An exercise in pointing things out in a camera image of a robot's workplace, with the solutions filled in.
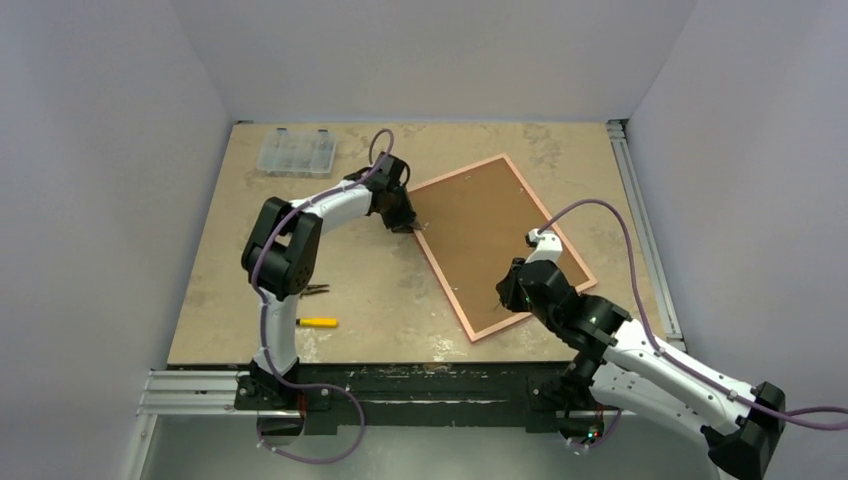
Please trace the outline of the pink photo frame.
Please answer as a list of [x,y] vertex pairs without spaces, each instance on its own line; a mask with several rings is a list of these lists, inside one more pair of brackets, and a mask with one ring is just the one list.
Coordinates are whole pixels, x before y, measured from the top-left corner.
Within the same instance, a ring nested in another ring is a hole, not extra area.
[[551,217],[506,154],[459,168],[412,187],[409,197],[421,226],[416,240],[472,342],[527,319],[504,308],[497,282],[514,258],[526,258],[525,241]]

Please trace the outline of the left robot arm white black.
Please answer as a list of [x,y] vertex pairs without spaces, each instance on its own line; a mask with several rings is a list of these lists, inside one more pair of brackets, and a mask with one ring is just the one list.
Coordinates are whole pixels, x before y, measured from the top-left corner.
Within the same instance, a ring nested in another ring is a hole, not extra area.
[[259,297],[259,347],[249,377],[272,408],[297,399],[295,328],[299,298],[308,287],[322,235],[348,221],[377,214],[394,233],[417,226],[407,191],[411,169],[382,152],[376,163],[334,187],[303,199],[271,197],[260,209],[244,247],[241,265]]

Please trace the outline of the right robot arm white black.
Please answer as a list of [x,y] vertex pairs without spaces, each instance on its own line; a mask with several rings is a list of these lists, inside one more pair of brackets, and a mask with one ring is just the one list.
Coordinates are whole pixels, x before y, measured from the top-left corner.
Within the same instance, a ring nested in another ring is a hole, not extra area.
[[786,395],[721,374],[645,331],[604,297],[580,294],[550,260],[512,260],[496,291],[503,307],[527,312],[576,351],[561,381],[576,407],[592,400],[623,407],[702,445],[735,479],[762,479],[785,423]]

